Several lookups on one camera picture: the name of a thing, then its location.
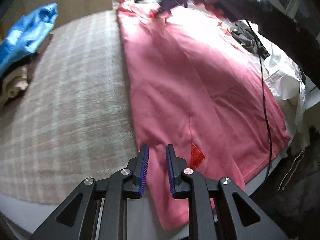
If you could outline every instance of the blue garment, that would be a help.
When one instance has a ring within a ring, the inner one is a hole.
[[[36,52],[53,29],[57,16],[57,4],[50,3],[22,16],[10,28],[0,45],[0,77],[12,63]]]

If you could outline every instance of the checkered cloth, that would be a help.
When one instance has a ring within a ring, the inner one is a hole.
[[[115,11],[54,36],[26,94],[0,112],[0,194],[61,203],[137,155]]]

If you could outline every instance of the plaid blanket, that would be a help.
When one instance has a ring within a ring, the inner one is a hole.
[[[137,155],[115,11],[53,31],[22,98],[0,112],[0,194],[61,203]]]

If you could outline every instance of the pink garment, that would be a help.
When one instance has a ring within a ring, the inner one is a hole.
[[[191,145],[204,154],[204,176],[244,184],[268,163],[261,78],[220,20],[177,7],[151,19],[156,5],[119,6],[118,18],[131,82],[138,148],[149,146],[147,185],[164,229],[188,222],[188,201],[170,194],[165,148],[190,163]],[[290,140],[267,86],[273,158]]]

